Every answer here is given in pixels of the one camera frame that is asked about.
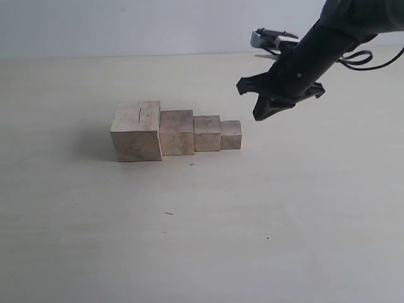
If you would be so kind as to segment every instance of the black cable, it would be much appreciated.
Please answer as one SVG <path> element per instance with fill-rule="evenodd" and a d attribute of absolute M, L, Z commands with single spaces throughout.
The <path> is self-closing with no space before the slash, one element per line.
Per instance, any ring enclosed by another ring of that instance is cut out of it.
<path fill-rule="evenodd" d="M 369 51 L 369 50 L 362 50 L 362 51 L 356 52 L 355 54 L 352 54 L 351 56 L 342 57 L 341 59 L 337 60 L 337 62 L 341 63 L 345 67 L 347 67 L 349 69 L 352 69 L 354 71 L 374 71 L 374 70 L 385 68 L 386 66 L 389 66 L 391 63 L 395 62 L 398 58 L 400 58 L 403 54 L 404 54 L 404 47 L 402 48 L 402 50 L 394 58 L 392 58 L 392 60 L 390 60 L 390 61 L 388 61 L 388 62 L 386 62 L 386 63 L 384 63 L 382 65 L 373 66 L 371 68 L 356 68 L 356 67 L 354 67 L 354 66 L 369 63 L 369 62 L 371 62 L 373 60 L 373 53 L 371 51 Z M 367 58 L 363 59 L 363 60 L 360 60 L 360 61 L 351 60 L 353 58 L 363 56 L 363 55 L 367 55 Z"/>

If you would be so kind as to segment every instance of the staircase of blocks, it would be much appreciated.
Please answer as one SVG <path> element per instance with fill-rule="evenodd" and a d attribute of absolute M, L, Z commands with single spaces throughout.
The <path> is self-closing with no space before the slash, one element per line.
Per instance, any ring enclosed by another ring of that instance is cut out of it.
<path fill-rule="evenodd" d="M 161 161 L 164 156 L 241 149 L 241 122 L 160 110 L 159 101 L 118 103 L 110 129 L 118 161 Z"/>

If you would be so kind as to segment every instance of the white table surface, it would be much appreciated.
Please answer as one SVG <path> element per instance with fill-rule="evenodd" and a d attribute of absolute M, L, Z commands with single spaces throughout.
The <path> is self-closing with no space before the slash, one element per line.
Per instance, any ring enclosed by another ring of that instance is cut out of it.
<path fill-rule="evenodd" d="M 0 61 L 0 302 L 404 302 L 404 60 L 255 122 L 235 84 L 269 65 Z M 242 150 L 117 163 L 137 100 L 240 119 Z"/>

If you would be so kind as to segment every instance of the wooden block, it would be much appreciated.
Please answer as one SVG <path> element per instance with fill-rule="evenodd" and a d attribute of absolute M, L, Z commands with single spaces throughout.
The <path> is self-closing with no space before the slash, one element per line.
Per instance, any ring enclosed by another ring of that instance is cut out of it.
<path fill-rule="evenodd" d="M 220 116 L 194 117 L 194 145 L 196 152 L 220 151 Z"/>
<path fill-rule="evenodd" d="M 159 123 L 160 102 L 119 103 L 111 126 L 118 160 L 161 161 Z"/>
<path fill-rule="evenodd" d="M 222 144 L 223 150 L 241 149 L 241 122 L 222 121 Z"/>
<path fill-rule="evenodd" d="M 160 114 L 163 156 L 194 155 L 193 110 L 164 110 Z"/>

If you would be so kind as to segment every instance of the small wooden cube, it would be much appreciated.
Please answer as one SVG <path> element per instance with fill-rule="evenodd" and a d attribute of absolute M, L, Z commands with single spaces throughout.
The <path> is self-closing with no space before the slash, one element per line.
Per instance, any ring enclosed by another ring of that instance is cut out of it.
<path fill-rule="evenodd" d="M 161 161 L 159 123 L 160 102 L 119 103 L 110 130 L 118 160 Z"/>
<path fill-rule="evenodd" d="M 220 151 L 220 116 L 194 117 L 194 145 L 196 152 Z"/>
<path fill-rule="evenodd" d="M 223 150 L 241 149 L 241 122 L 222 121 L 222 144 Z"/>
<path fill-rule="evenodd" d="M 164 110 L 160 114 L 163 156 L 194 155 L 193 110 Z"/>

